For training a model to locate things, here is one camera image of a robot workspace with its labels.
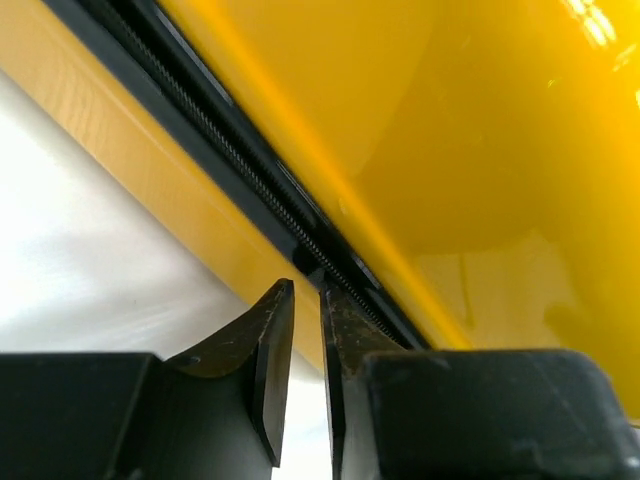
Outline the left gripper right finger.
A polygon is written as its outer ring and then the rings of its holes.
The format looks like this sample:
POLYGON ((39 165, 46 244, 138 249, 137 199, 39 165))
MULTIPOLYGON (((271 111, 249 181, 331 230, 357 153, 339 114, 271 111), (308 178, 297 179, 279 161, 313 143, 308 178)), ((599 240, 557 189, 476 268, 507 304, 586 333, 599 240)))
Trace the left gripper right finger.
POLYGON ((574 345, 434 350, 318 284, 335 479, 635 479, 639 438, 574 345))

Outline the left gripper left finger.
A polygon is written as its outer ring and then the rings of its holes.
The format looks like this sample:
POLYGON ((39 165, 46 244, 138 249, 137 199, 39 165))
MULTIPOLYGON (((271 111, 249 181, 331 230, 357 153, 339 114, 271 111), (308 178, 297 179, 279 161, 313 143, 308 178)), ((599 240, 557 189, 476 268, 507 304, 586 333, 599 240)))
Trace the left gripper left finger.
POLYGON ((294 286, 191 348, 1 358, 5 479, 268 479, 280 465, 294 286))

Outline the yellow hard-shell suitcase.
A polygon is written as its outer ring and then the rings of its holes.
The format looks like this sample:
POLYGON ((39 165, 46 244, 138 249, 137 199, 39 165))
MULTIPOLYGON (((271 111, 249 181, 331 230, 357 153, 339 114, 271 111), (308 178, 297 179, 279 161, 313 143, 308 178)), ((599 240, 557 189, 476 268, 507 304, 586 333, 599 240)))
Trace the yellow hard-shell suitcase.
POLYGON ((635 1, 5 1, 1 70, 246 301, 564 347, 639 413, 635 1))

